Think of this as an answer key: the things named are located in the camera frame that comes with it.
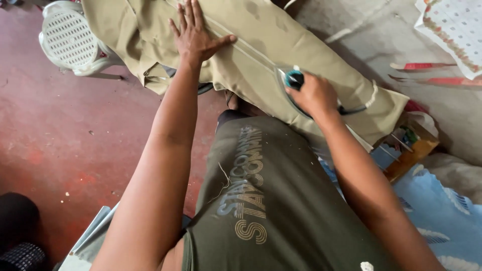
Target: hand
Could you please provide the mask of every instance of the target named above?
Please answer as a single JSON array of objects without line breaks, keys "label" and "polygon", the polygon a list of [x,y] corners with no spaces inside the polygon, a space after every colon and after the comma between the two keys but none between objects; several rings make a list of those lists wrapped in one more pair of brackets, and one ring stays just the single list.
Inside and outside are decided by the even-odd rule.
[{"label": "hand", "polygon": [[194,61],[200,65],[208,60],[223,46],[236,41],[236,36],[227,35],[213,40],[204,28],[201,6],[197,0],[185,0],[185,7],[177,5],[180,29],[169,19],[169,25],[174,33],[174,41],[182,60]]},{"label": "hand", "polygon": [[325,78],[320,78],[309,72],[303,72],[305,83],[300,91],[286,87],[286,92],[306,113],[321,122],[329,120],[338,113],[338,95],[333,86]]}]

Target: red floor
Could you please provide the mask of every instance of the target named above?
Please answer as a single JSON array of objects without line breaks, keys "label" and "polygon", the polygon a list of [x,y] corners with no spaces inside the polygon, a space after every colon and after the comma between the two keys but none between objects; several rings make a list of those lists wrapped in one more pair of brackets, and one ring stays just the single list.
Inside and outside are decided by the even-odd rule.
[{"label": "red floor", "polygon": [[[41,245],[57,262],[101,206],[119,201],[161,98],[125,67],[109,71],[126,81],[62,74],[40,48],[41,12],[25,9],[0,9],[0,194],[19,192],[37,204]],[[187,215],[194,214],[216,118],[225,109],[222,93],[199,97]]]}]

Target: patterned cloth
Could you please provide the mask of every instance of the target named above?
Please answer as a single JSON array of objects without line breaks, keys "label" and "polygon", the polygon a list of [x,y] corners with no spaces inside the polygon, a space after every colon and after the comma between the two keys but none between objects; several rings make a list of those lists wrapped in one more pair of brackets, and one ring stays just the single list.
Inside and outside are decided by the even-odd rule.
[{"label": "patterned cloth", "polygon": [[[385,144],[384,148],[395,157],[400,155]],[[382,168],[393,160],[380,149],[374,150],[372,157]],[[342,194],[333,170],[323,160],[320,163]],[[482,205],[443,187],[420,164],[393,188],[408,217],[447,270],[482,271]]]}]

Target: clothes iron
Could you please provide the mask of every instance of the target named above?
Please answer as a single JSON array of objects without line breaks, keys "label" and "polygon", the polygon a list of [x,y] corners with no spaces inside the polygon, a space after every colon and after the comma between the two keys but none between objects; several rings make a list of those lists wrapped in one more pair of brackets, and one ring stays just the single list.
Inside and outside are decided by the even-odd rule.
[{"label": "clothes iron", "polygon": [[[299,113],[307,116],[308,118],[312,118],[308,113],[304,112],[301,107],[296,104],[295,100],[291,97],[291,95],[287,94],[285,91],[286,87],[290,87],[292,89],[295,89],[297,91],[301,90],[301,87],[305,83],[305,77],[303,75],[303,70],[301,70],[297,65],[294,66],[286,66],[286,65],[278,65],[275,66],[274,68],[274,73],[275,73],[275,78],[276,82],[280,86],[280,89],[285,95],[288,97],[288,100],[291,102],[291,104],[299,111]],[[375,84],[375,81],[373,81],[373,94],[371,99],[365,103],[362,106],[353,108],[353,109],[345,109],[343,105],[341,105],[341,101],[338,100],[338,112],[340,115],[351,115],[355,114],[358,112],[362,112],[365,109],[369,108],[373,102],[375,102],[375,96],[376,93],[378,92],[378,87]]]}]

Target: person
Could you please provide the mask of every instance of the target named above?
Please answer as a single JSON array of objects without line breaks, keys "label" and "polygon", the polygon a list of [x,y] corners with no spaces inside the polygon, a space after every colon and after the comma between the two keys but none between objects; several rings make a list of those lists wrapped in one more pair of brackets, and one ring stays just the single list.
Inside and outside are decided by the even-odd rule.
[{"label": "person", "polygon": [[182,231],[201,64],[236,37],[211,38],[197,0],[178,15],[178,70],[92,271],[444,270],[346,128],[330,83],[310,73],[286,91],[326,137],[346,202],[302,136],[233,110],[230,94]]}]

